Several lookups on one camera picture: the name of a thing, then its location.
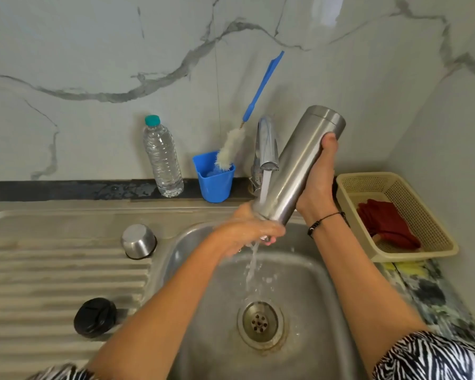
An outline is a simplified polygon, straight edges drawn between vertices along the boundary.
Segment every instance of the zebra print sleeve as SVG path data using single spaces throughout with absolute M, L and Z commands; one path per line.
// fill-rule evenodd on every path
M 98 380 L 86 369 L 78 369 L 74 364 L 50 367 L 30 376 L 27 380 Z
M 376 364 L 373 379 L 475 379 L 475 346 L 415 332 L 398 341 Z

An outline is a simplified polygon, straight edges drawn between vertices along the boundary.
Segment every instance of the plastic water bottle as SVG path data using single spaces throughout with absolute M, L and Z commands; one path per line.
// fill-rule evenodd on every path
M 160 124 L 157 115 L 146 116 L 143 142 L 153 167 L 158 190 L 165 197 L 175 197 L 183 191 L 183 179 L 171 132 Z

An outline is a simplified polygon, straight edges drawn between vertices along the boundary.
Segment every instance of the red cloth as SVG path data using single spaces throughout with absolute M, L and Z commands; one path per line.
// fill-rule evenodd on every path
M 379 234 L 390 243 L 404 249 L 418 249 L 420 241 L 410 233 L 408 225 L 393 203 L 368 199 L 360 203 L 357 213 L 371 236 Z

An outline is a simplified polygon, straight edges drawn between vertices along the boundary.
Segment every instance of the wet countertop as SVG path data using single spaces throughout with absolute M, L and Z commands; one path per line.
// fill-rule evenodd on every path
M 179 198 L 201 198 L 197 179 L 186 179 Z M 251 200 L 248 179 L 234 179 L 229 199 Z M 0 201 L 162 200 L 154 180 L 0 181 Z M 377 263 L 433 332 L 475 345 L 475 316 L 441 273 L 436 260 Z

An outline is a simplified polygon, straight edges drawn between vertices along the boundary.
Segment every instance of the blue container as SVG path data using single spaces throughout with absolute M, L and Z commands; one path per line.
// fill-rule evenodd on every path
M 226 200 L 230 194 L 232 179 L 234 178 L 234 164 L 226 172 L 214 176 L 206 177 L 209 172 L 215 169 L 216 155 L 218 151 L 198 154 L 192 158 L 196 166 L 199 186 L 204 200 L 210 203 L 221 203 Z

